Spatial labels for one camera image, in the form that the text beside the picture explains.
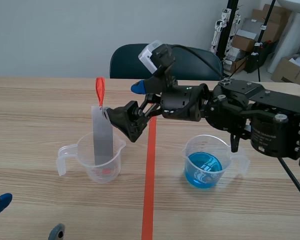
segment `measuring cup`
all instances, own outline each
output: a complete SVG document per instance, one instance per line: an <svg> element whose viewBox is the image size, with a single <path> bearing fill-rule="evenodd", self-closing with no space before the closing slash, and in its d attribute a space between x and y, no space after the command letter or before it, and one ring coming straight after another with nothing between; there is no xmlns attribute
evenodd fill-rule
<svg viewBox="0 0 300 240"><path fill-rule="evenodd" d="M59 176L66 174L66 159L77 159L89 178L97 183L107 183L114 180L121 170L121 150L126 142L113 134L113 158L106 163L97 165L95 162L94 134L83 136L77 144L61 147L58 151L56 167Z"/></svg>
<svg viewBox="0 0 300 240"><path fill-rule="evenodd" d="M195 187L207 189L217 184L233 160L239 160L239 173L245 174L250 161L242 152L232 153L220 138L199 135L190 139L182 155L186 179Z"/></svg>

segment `table surface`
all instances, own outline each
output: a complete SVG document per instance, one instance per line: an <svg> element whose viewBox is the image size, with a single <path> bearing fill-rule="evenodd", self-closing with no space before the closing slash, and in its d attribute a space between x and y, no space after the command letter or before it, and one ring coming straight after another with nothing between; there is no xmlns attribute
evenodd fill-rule
<svg viewBox="0 0 300 240"><path fill-rule="evenodd" d="M130 92L135 82L107 79L104 105L141 103L144 97ZM217 84L206 83L210 89ZM293 83L262 84L300 96ZM58 149L91 132L91 106L97 104L94 79L0 77L0 195L13 194L0 214L0 240L44 240L58 223L66 225L66 240L141 239L147 130L136 143L115 130L127 145L113 182L92 182L74 159L67 159L66 175L56 169ZM204 120L157 119L153 239L300 240L298 190L280 163L249 141L240 143L251 161L245 176L229 170L208 190L186 181L181 151L199 134L230 141ZM298 162L286 162L300 181Z"/></svg>

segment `cup handle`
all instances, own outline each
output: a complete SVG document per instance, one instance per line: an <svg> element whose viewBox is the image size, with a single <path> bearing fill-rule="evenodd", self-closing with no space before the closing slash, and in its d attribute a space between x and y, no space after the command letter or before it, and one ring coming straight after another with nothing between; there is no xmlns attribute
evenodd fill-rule
<svg viewBox="0 0 300 240"><path fill-rule="evenodd" d="M63 146L58 151L58 158L56 159L56 168L59 176L66 174L66 159L76 159L78 155L78 144Z"/></svg>
<svg viewBox="0 0 300 240"><path fill-rule="evenodd" d="M246 157L242 149L239 150L239 153L231 156L231 160L239 162L239 169L238 169L239 174L245 175L247 173L250 165L250 159Z"/></svg>

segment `cardboard box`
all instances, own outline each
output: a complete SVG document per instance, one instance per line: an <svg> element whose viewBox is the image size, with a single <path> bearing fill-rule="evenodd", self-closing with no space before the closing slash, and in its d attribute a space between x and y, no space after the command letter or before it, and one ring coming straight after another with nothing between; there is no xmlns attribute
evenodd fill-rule
<svg viewBox="0 0 300 240"><path fill-rule="evenodd" d="M270 4L265 4L263 6L262 17L264 19L266 19L267 15L268 15L270 6L271 6ZM290 11L284 7L274 6L269 20L274 23L277 23L277 24L282 24L283 22L285 22L285 24L287 24L291 13L292 13L292 11Z"/></svg>
<svg viewBox="0 0 300 240"><path fill-rule="evenodd" d="M252 19L264 23L265 22L264 12L262 10L253 9L252 10Z"/></svg>
<svg viewBox="0 0 300 240"><path fill-rule="evenodd" d="M244 62L244 64L236 71L237 73L239 73L243 69L245 69L246 64L247 64L247 59L248 59L248 56L246 56L243 59L236 59L235 61L231 61L232 65L228 65L228 64L224 63L223 68L227 72L233 74L235 72L235 70Z"/></svg>
<svg viewBox="0 0 300 240"><path fill-rule="evenodd" d="M278 83L295 83L300 85L300 66L290 62L292 57L284 57L275 69L271 79Z"/></svg>
<svg viewBox="0 0 300 240"><path fill-rule="evenodd" d="M256 33L256 39L259 38L261 33L261 25L263 25L263 21L251 19L251 18L245 18L245 21L242 26L242 30L244 31L250 31L252 33ZM263 37L261 39L261 42L271 41L276 42L280 39L283 31L285 30L286 25L275 23L272 21L268 21L268 24L266 26L266 30L263 33Z"/></svg>
<svg viewBox="0 0 300 240"><path fill-rule="evenodd" d="M251 53L254 49L255 43L255 40L235 35L233 37L232 47Z"/></svg>
<svg viewBox="0 0 300 240"><path fill-rule="evenodd" d="M247 39L252 39L255 41L258 39L257 33L251 32L251 31L249 31L249 29L247 29L247 30L239 29L236 32L236 35L247 38Z"/></svg>
<svg viewBox="0 0 300 240"><path fill-rule="evenodd" d="M228 51L228 55L226 56L227 60L236 61L236 59L243 59L246 56L246 52L236 48L231 47Z"/></svg>

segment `chair backrest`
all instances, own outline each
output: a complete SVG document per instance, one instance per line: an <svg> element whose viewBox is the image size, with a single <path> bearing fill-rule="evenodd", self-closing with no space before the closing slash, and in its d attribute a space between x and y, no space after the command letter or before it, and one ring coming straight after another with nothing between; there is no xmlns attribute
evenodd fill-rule
<svg viewBox="0 0 300 240"><path fill-rule="evenodd" d="M112 79L148 79L152 74L142 64L138 56L147 43L128 44L119 47L112 55L110 62L110 78ZM212 52L190 47L207 60L211 65L223 72L220 59ZM174 48L175 64L172 75L177 80L220 81L221 78L204 62L184 49Z"/></svg>

